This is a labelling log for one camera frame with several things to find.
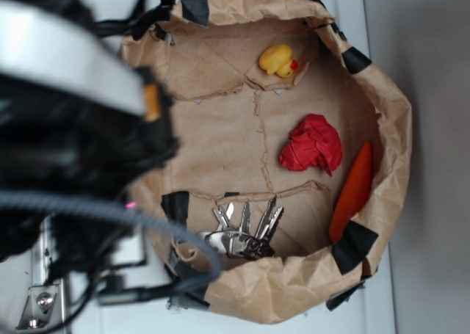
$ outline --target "rubber duck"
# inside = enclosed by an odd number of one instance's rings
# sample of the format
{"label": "rubber duck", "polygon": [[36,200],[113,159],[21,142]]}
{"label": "rubber duck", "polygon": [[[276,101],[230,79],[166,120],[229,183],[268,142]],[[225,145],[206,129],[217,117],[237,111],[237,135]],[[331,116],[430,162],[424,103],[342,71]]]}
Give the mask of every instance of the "rubber duck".
{"label": "rubber duck", "polygon": [[276,74],[286,79],[299,68],[297,61],[292,59],[292,48],[287,44],[275,44],[264,51],[259,58],[259,67],[268,75]]}

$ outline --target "orange carrot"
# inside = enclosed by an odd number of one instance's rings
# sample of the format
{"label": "orange carrot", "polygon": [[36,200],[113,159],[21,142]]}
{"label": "orange carrot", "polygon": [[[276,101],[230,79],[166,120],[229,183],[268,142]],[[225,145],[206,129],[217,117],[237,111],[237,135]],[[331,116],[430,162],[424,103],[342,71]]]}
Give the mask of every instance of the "orange carrot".
{"label": "orange carrot", "polygon": [[365,142],[352,165],[339,195],[328,233],[332,242],[343,236],[347,223],[366,204],[372,184],[372,144]]}

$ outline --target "red cloth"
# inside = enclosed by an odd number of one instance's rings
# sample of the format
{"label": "red cloth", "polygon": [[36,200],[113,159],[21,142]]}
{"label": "red cloth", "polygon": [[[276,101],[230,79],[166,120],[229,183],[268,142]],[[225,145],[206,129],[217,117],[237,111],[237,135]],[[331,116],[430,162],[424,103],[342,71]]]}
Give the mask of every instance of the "red cloth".
{"label": "red cloth", "polygon": [[323,115],[310,114],[294,128],[291,142],[284,147],[279,160],[289,170],[304,171],[321,167],[331,176],[343,157],[338,132]]}

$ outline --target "gray cable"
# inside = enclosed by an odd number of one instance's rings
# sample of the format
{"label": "gray cable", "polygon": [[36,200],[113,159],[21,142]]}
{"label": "gray cable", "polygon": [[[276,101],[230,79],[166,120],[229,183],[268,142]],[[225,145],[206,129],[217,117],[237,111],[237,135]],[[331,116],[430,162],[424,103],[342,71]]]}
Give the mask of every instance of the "gray cable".
{"label": "gray cable", "polygon": [[177,240],[189,242],[207,254],[211,270],[177,283],[174,287],[176,292],[188,292],[208,285],[216,280],[222,271],[222,261],[217,251],[201,238],[174,222],[163,222],[136,209],[124,209],[113,202],[49,192],[0,189],[0,209],[2,208],[45,213],[54,211],[69,217],[142,225],[145,228],[173,235]]}

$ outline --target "paper bag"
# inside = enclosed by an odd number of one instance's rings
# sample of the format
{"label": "paper bag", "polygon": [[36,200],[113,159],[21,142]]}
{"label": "paper bag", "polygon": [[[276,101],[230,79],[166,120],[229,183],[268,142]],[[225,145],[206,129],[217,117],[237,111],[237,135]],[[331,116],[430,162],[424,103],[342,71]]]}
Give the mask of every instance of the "paper bag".
{"label": "paper bag", "polygon": [[[258,68],[264,49],[276,43],[294,49],[300,70],[292,78]],[[132,66],[151,66],[176,97],[181,149],[165,169],[133,185],[141,208],[199,232],[215,230],[218,205],[234,202],[236,224],[250,202],[254,225],[272,197],[284,206],[272,239],[276,257],[225,259],[220,279],[200,292],[210,311],[281,322],[377,271],[405,200],[411,107],[344,39],[319,0],[182,0],[170,21],[139,41],[127,37],[122,55]],[[333,177],[317,168],[288,171],[279,162],[289,131],[311,113],[324,115],[341,137],[344,155]],[[365,141],[373,146],[372,193],[331,244],[333,207]],[[151,241],[180,276],[206,268],[190,245],[155,235]]]}

